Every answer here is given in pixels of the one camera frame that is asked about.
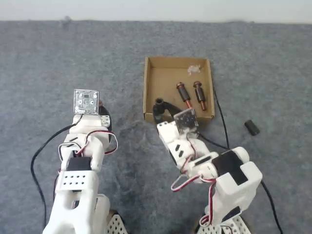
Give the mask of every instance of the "circuit board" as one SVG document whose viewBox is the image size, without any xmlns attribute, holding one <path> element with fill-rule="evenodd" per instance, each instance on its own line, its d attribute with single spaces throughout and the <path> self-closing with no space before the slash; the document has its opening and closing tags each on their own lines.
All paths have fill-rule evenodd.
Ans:
<svg viewBox="0 0 312 234">
<path fill-rule="evenodd" d="M 174 120 L 180 135 L 195 132 L 197 130 L 198 122 L 193 108 L 186 109 L 174 115 Z"/>
<path fill-rule="evenodd" d="M 74 90 L 74 113 L 85 115 L 98 115 L 99 91 Z"/>
</svg>

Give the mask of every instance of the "mounting hole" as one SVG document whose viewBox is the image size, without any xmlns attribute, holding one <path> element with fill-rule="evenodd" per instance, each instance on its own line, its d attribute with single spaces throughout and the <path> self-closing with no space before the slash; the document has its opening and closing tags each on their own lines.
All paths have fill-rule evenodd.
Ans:
<svg viewBox="0 0 312 234">
<path fill-rule="evenodd" d="M 163 103 L 164 102 L 164 100 L 162 99 L 162 98 L 157 98 L 156 99 L 156 103 L 157 104 L 161 104 L 161 103 Z"/>
</svg>

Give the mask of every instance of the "black cylinder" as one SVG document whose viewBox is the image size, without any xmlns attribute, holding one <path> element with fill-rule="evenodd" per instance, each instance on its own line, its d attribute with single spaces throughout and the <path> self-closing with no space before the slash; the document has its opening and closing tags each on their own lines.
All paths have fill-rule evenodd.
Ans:
<svg viewBox="0 0 312 234">
<path fill-rule="evenodd" d="M 197 86 L 195 88 L 195 94 L 196 94 L 198 102 L 206 101 L 205 95 L 204 95 L 204 91 L 203 91 L 203 89 L 200 86 Z"/>
<path fill-rule="evenodd" d="M 177 89 L 179 90 L 180 96 L 181 96 L 181 98 L 182 98 L 183 101 L 190 100 L 190 96 L 189 96 L 189 94 L 187 93 L 187 91 L 186 91 L 184 85 L 178 86 Z"/>
</svg>

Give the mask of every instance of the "black cable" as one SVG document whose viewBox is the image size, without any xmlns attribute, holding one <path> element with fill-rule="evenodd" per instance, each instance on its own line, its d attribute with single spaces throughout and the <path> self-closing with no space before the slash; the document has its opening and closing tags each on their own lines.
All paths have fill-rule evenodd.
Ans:
<svg viewBox="0 0 312 234">
<path fill-rule="evenodd" d="M 34 171 L 35 159 L 36 159 L 37 156 L 40 154 L 40 152 L 43 150 L 43 148 L 44 148 L 53 138 L 55 138 L 57 135 L 61 134 L 62 132 L 64 132 L 64 131 L 70 129 L 71 127 L 76 126 L 76 125 L 80 122 L 82 116 L 83 116 L 83 115 L 80 116 L 80 119 L 79 119 L 76 123 L 74 123 L 74 124 L 72 124 L 72 125 L 69 125 L 69 126 L 67 126 L 67 127 L 65 127 L 65 128 L 62 128 L 61 130 L 59 130 L 59 131 L 57 131 L 56 133 L 54 133 L 54 134 L 53 134 L 53 135 L 52 135 L 36 152 L 35 152 L 33 158 L 31 159 L 31 163 L 30 163 L 30 172 L 31 172 L 31 175 L 32 175 L 32 177 L 33 177 L 33 180 L 34 180 L 34 182 L 35 182 L 35 184 L 36 184 L 36 186 L 37 186 L 37 189 L 38 189 L 38 191 L 39 191 L 39 194 L 40 194 L 40 197 L 41 197 L 43 206 L 44 206 L 43 228 L 45 228 L 46 223 L 47 223 L 47 205 L 46 205 L 46 203 L 45 203 L 45 198 L 44 198 L 42 189 L 41 189 L 41 187 L 40 187 L 40 185 L 39 185 L 39 182 L 38 182 L 38 180 L 37 180 L 37 177 L 36 177 L 36 174 L 35 174 L 35 171 Z"/>
<path fill-rule="evenodd" d="M 216 95 L 216 91 L 215 91 L 215 86 L 213 85 L 213 91 L 214 91 L 214 96 L 215 96 L 215 101 L 216 104 L 218 105 L 218 109 L 221 115 L 221 119 L 222 119 L 222 123 L 223 123 L 223 128 L 224 128 L 224 133 L 225 133 L 225 138 L 226 138 L 226 145 L 228 148 L 230 148 L 230 143 L 229 143 L 229 136 L 228 136 L 228 131 L 226 130 L 226 125 L 225 125 L 225 120 L 224 120 L 224 116 L 221 110 L 221 106 L 218 100 L 218 96 Z"/>
<path fill-rule="evenodd" d="M 272 196 L 270 194 L 270 191 L 269 191 L 268 187 L 266 186 L 266 184 L 264 183 L 263 180 L 261 181 L 261 185 L 264 188 L 264 191 L 266 192 L 266 194 L 268 195 L 268 198 L 270 200 L 270 204 L 271 204 L 271 208 L 272 208 L 272 211 L 273 211 L 275 223 L 276 223 L 280 233 L 283 234 L 283 230 L 282 230 L 281 225 L 279 224 L 279 221 L 278 221 L 278 218 L 277 218 L 277 214 L 276 214 L 276 210 L 275 210 L 275 205 L 274 205 L 274 202 L 273 202 L 273 198 L 272 198 Z"/>
<path fill-rule="evenodd" d="M 221 106 L 219 104 L 219 101 L 218 101 L 218 98 L 217 98 L 217 95 L 216 95 L 216 91 L 215 91 L 215 87 L 213 86 L 213 91 L 214 91 L 214 96 L 215 96 L 215 100 L 217 102 L 217 105 L 218 105 L 218 109 L 219 109 L 219 112 L 221 114 L 221 118 L 222 118 L 222 122 L 223 122 L 223 127 L 224 127 L 224 132 L 225 132 L 225 137 L 226 137 L 226 142 L 227 142 L 227 146 L 228 148 L 230 148 L 230 144 L 229 144 L 229 138 L 228 138 L 228 132 L 226 130 L 226 125 L 225 125 L 225 121 L 224 121 L 224 117 L 223 117 L 223 114 L 222 114 L 222 110 L 221 110 Z M 283 230 L 279 224 L 279 221 L 278 221 L 278 218 L 277 218 L 277 214 L 276 214 L 276 210 L 275 210 L 275 205 L 274 205 L 274 202 L 273 202 L 273 198 L 270 194 L 270 191 L 268 189 L 268 187 L 265 185 L 264 181 L 262 180 L 261 181 L 261 185 L 262 187 L 264 188 L 269 200 L 270 200 L 270 204 L 271 204 L 271 208 L 272 208 L 272 211 L 273 211 L 273 215 L 274 215 L 274 219 L 275 219 L 275 222 L 276 222 L 276 225 L 280 231 L 281 234 L 283 234 Z"/>
<path fill-rule="evenodd" d="M 228 149 L 229 149 L 229 148 L 227 148 L 227 147 L 225 147 L 225 146 L 223 146 L 223 145 L 220 145 L 220 144 L 218 144 L 218 143 L 215 143 L 214 141 L 212 141 L 212 140 L 206 138 L 206 137 L 205 137 L 202 133 L 200 133 L 200 132 L 198 132 L 198 135 L 199 135 L 201 138 L 203 138 L 205 141 L 209 142 L 209 143 L 212 144 L 212 145 L 215 145 L 215 146 L 220 147 L 220 148 L 225 149 L 225 150 L 228 150 Z"/>
</svg>

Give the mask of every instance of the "white wall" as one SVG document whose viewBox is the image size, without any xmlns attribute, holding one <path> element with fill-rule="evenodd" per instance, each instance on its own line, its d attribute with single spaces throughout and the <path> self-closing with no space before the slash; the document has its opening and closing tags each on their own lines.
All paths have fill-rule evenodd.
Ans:
<svg viewBox="0 0 312 234">
<path fill-rule="evenodd" d="M 312 0 L 0 0 L 0 20 L 312 23 Z"/>
</svg>

